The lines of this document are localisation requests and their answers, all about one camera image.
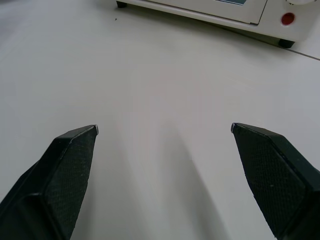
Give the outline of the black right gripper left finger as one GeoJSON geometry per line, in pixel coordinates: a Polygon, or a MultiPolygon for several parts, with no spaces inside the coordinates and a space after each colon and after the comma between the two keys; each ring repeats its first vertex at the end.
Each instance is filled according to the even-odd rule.
{"type": "Polygon", "coordinates": [[[2,240],[69,240],[88,187],[97,125],[56,137],[0,203],[2,240]]]}

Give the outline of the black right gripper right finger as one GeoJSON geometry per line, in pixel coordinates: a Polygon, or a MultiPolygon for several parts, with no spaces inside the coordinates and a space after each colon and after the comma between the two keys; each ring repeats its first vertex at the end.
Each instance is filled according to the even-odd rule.
{"type": "Polygon", "coordinates": [[[320,238],[320,172],[281,134],[233,123],[248,186],[278,240],[320,238]]]}

